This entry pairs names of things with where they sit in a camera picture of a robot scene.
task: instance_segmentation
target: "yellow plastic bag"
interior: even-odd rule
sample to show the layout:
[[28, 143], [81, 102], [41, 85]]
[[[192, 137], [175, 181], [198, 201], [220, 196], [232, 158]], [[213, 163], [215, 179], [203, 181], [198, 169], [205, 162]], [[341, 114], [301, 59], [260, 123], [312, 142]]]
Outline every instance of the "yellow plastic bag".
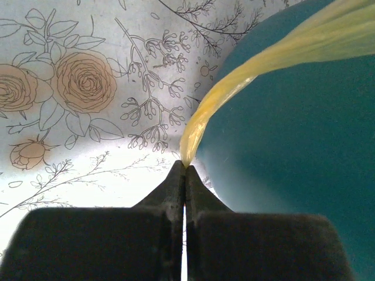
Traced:
[[297, 64], [375, 54], [375, 0], [335, 0], [221, 79], [187, 123], [180, 153], [193, 160], [211, 116], [257, 76]]

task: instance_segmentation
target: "teal bowl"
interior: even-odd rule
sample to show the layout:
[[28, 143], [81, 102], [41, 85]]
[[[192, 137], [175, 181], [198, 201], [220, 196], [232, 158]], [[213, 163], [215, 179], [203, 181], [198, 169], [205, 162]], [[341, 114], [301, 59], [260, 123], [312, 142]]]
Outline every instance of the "teal bowl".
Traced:
[[[216, 81], [332, 0], [266, 19]], [[211, 118], [197, 156], [232, 210], [310, 213], [337, 228], [358, 280], [375, 280], [375, 56], [308, 63], [256, 78]]]

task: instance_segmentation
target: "floral pattern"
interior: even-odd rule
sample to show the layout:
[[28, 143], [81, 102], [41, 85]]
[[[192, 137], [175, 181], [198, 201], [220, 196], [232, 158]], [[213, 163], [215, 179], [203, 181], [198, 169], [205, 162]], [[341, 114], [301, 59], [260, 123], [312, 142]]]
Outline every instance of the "floral pattern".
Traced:
[[[112, 205], [87, 191], [114, 200], [131, 196], [137, 180], [163, 179], [223, 59], [300, 1], [3, 1], [0, 228], [10, 230], [0, 257], [25, 212], [77, 198]], [[148, 184], [143, 196], [157, 182]]]

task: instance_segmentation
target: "teal container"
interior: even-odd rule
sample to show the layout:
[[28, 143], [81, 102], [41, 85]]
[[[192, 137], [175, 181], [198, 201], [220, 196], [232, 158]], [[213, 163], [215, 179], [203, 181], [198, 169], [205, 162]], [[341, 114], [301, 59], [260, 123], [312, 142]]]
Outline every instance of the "teal container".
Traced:
[[[259, 24], [217, 81], [332, 0]], [[197, 152], [234, 211], [311, 213], [336, 226], [358, 280], [375, 280], [375, 56], [256, 78], [210, 120]]]

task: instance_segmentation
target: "orange flower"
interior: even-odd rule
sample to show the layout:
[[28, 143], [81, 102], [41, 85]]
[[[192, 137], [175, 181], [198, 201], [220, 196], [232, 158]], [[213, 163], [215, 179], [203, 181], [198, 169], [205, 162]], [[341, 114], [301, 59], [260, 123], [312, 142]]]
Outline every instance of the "orange flower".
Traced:
[[38, 165], [42, 160], [47, 150], [51, 150], [56, 146], [48, 146], [43, 142], [30, 142], [15, 145], [11, 152], [12, 165], [18, 169], [30, 170]]
[[38, 81], [26, 70], [0, 64], [0, 110], [22, 111], [29, 109], [36, 98]]
[[52, 79], [54, 98], [66, 110], [98, 113], [115, 96], [117, 85], [111, 66], [98, 52], [68, 49], [56, 70]]

